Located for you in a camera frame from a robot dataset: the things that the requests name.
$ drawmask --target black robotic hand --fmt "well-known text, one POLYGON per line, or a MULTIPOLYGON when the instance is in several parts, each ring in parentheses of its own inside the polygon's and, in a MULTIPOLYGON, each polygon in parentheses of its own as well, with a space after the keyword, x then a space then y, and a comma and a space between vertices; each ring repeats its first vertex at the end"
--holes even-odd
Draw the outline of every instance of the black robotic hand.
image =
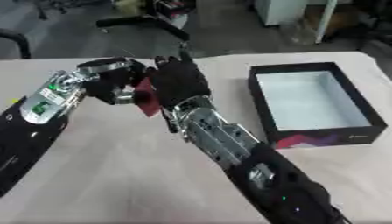
POLYGON ((124 93, 127 85, 135 88, 146 77, 146 66, 135 60, 126 58, 98 59, 78 65, 82 73, 98 74, 98 80, 83 83, 89 96, 98 98, 110 105, 119 103, 119 97, 124 102, 138 104, 149 99, 149 94, 143 91, 124 93))
POLYGON ((189 54, 181 50, 179 55, 180 59, 156 57, 158 70, 147 69, 159 103, 169 111, 191 97, 211 94, 206 77, 189 54))

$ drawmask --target silver robotic hand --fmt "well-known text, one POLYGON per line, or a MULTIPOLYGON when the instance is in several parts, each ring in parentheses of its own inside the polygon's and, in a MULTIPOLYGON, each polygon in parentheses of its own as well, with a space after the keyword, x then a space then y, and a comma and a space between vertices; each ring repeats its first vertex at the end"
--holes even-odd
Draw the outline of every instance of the silver robotic hand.
POLYGON ((85 96, 108 104, 138 103, 134 91, 144 78, 143 64, 126 58, 99 59, 72 72, 58 71, 38 90, 0 115, 0 197, 49 149, 85 96))
POLYGON ((241 125, 226 121, 211 101, 204 75, 185 51, 156 58, 148 69, 169 130, 215 161, 273 224, 342 224, 328 191, 241 125))

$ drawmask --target chair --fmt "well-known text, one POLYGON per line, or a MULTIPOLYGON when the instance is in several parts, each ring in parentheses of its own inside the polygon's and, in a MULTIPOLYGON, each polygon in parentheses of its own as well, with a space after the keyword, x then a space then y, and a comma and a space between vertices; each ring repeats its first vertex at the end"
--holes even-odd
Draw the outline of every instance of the chair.
POLYGON ((196 4, 187 1, 178 4, 172 0, 145 0, 144 15, 138 17, 116 17, 100 19, 96 26, 101 29, 117 25, 153 25, 169 32, 183 42, 189 40, 189 34, 171 24, 171 16, 186 14, 196 8, 196 4))
POLYGON ((362 12, 365 12, 374 20, 369 26, 359 23, 354 27, 349 27, 336 31, 326 41, 334 39, 357 39, 358 50, 372 39, 381 41, 384 44, 392 46, 392 30, 381 30, 380 26, 384 23, 392 23, 392 0, 353 0, 353 5, 362 12))
POLYGON ((30 53, 29 41, 27 40, 25 35, 10 30, 0 29, 0 38, 9 39, 16 42, 19 46, 21 59, 29 60, 32 58, 32 54, 30 53))

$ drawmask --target black box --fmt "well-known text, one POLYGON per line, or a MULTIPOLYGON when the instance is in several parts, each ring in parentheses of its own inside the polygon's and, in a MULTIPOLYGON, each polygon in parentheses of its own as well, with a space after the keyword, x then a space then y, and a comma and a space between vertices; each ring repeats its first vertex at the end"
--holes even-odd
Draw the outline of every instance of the black box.
POLYGON ((277 149, 371 144, 387 127, 332 62, 252 66, 248 87, 277 149))

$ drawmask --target table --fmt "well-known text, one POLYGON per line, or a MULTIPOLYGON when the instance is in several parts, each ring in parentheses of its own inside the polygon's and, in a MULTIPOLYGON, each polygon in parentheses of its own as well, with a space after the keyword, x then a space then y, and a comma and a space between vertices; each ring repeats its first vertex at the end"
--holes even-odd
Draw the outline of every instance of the table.
MULTIPOLYGON (((31 93, 50 73, 88 59, 1 61, 0 109, 31 93)), ((197 59, 214 102, 232 122, 263 131, 247 87, 253 65, 335 61, 386 123, 392 123, 392 83, 359 52, 231 55, 197 59)), ((324 185, 354 223, 392 221, 392 133, 368 145, 281 152, 324 185)), ((240 222, 260 214, 195 146, 167 131, 160 115, 135 106, 86 99, 63 135, 0 199, 0 222, 240 222)))

